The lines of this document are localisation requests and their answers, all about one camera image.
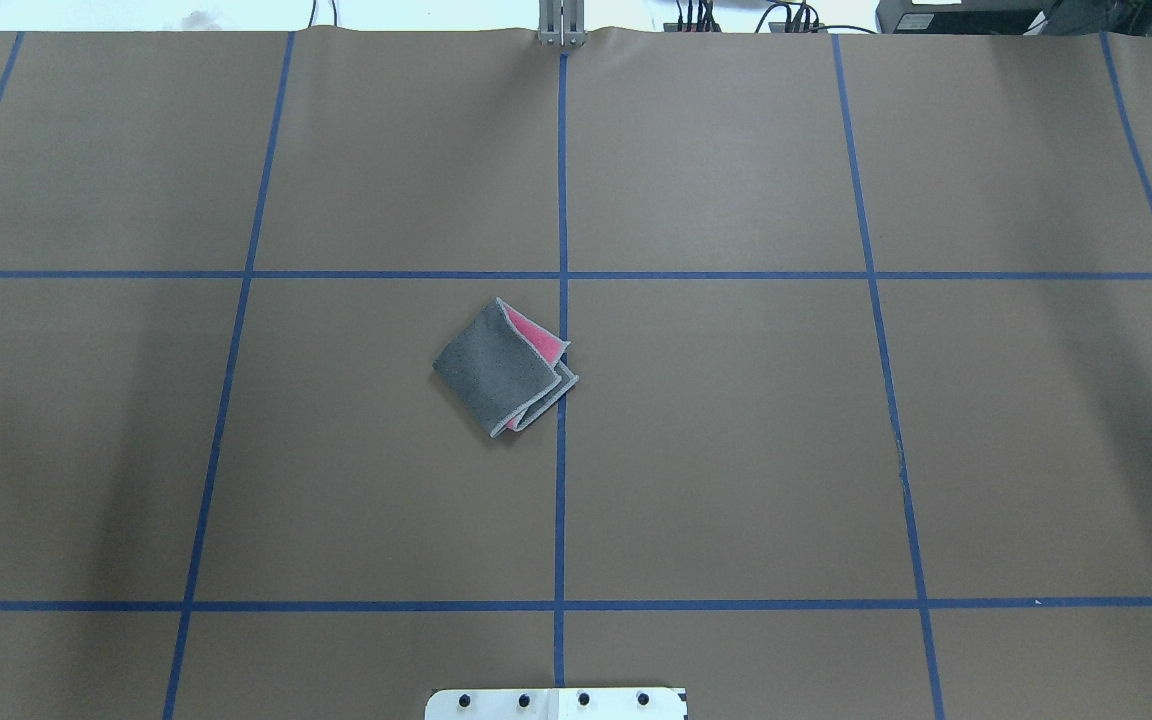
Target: mounting plate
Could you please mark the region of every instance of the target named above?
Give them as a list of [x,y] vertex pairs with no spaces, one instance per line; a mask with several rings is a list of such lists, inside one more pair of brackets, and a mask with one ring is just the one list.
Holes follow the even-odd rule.
[[681,688],[547,688],[438,691],[425,720],[687,720]]
[[551,47],[585,45],[585,0],[540,0],[540,26],[536,40]]

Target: white bracket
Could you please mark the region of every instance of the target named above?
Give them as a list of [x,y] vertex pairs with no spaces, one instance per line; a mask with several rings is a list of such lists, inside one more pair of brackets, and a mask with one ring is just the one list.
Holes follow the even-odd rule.
[[438,691],[425,720],[687,720],[680,688],[552,688]]
[[579,47],[585,36],[585,0],[540,0],[540,45]]

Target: folded towel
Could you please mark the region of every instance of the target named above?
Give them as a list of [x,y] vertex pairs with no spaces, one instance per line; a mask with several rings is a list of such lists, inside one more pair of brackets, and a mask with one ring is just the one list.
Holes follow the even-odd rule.
[[444,348],[434,371],[498,437],[525,429],[579,381],[559,359],[569,344],[497,297]]

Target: gray towel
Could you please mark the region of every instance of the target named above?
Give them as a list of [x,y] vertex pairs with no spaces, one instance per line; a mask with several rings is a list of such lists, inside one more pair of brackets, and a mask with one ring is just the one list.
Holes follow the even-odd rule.
[[522,430],[574,384],[568,343],[497,297],[434,359],[434,371],[490,437]]

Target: wire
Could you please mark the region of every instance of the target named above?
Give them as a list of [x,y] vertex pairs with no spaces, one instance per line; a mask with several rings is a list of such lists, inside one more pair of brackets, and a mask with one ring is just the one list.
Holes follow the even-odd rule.
[[673,0],[679,9],[679,32],[718,32],[714,20],[714,0],[687,0],[687,14],[682,12],[682,1]]
[[1137,23],[1137,20],[1140,18],[1140,10],[1144,10],[1144,0],[1137,0],[1137,1],[1139,3],[1139,5],[1137,5],[1137,12],[1132,13],[1132,20],[1130,20],[1130,22],[1128,22],[1128,26],[1126,28],[1126,32],[1128,35],[1135,35],[1135,23]]
[[859,29],[861,32],[869,32],[869,35],[878,35],[878,32],[874,32],[872,31],[872,29],[869,29],[866,26],[814,26],[812,29],[809,29],[809,31],[806,32],[818,32],[821,31],[823,29]]
[[763,23],[767,22],[767,15],[771,15],[772,10],[776,8],[785,8],[785,22],[786,24],[790,22],[790,6],[788,6],[788,3],[772,3],[767,6],[767,10],[763,10],[763,17],[758,18],[758,26],[755,28],[755,32],[763,30]]
[[[785,8],[785,31],[786,32],[808,32],[810,26],[818,24],[820,22],[820,13],[813,8],[812,5],[808,3],[795,3],[790,0],[768,0],[770,3],[767,10],[764,10],[763,17],[758,18],[758,26],[755,28],[755,32],[760,32],[763,30],[763,23],[767,22],[768,15],[772,10],[776,8]],[[795,14],[794,6],[799,7],[799,12]],[[791,29],[791,26],[801,26],[801,29]]]

